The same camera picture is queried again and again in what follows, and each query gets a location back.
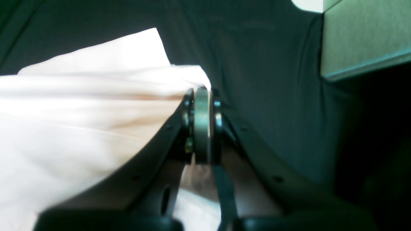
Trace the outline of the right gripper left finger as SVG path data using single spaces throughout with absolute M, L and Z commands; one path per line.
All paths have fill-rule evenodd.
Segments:
M 185 166 L 210 164 L 210 92 L 189 89 L 177 110 L 126 164 L 42 212 L 36 231 L 183 231 L 173 210 Z

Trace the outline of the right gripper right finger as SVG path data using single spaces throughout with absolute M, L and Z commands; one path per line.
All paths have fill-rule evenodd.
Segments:
M 221 231 L 376 231 L 369 212 L 286 164 L 247 120 L 210 93 L 210 162 L 221 166 Z

